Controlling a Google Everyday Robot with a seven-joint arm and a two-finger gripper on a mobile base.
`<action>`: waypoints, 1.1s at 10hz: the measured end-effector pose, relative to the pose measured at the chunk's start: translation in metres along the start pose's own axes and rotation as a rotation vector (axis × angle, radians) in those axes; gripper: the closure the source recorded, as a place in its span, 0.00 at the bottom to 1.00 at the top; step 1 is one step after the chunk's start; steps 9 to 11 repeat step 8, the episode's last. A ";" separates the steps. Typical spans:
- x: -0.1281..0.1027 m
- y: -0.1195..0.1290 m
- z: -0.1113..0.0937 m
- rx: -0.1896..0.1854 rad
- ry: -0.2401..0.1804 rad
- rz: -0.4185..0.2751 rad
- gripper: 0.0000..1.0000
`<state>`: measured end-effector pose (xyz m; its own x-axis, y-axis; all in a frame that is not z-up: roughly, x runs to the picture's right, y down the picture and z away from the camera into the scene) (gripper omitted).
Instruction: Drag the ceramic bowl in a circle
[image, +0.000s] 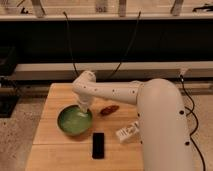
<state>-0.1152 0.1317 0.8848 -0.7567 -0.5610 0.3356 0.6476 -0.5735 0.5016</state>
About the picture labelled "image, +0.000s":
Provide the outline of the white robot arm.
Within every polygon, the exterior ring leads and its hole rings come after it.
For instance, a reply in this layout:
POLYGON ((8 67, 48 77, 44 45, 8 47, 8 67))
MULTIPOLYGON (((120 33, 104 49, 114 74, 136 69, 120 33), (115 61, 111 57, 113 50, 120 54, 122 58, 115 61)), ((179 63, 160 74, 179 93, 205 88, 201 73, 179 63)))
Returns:
POLYGON ((94 97, 132 104, 137 109, 144 171, 195 171, 182 95, 172 82, 98 83, 84 71, 72 83, 86 110, 94 97))

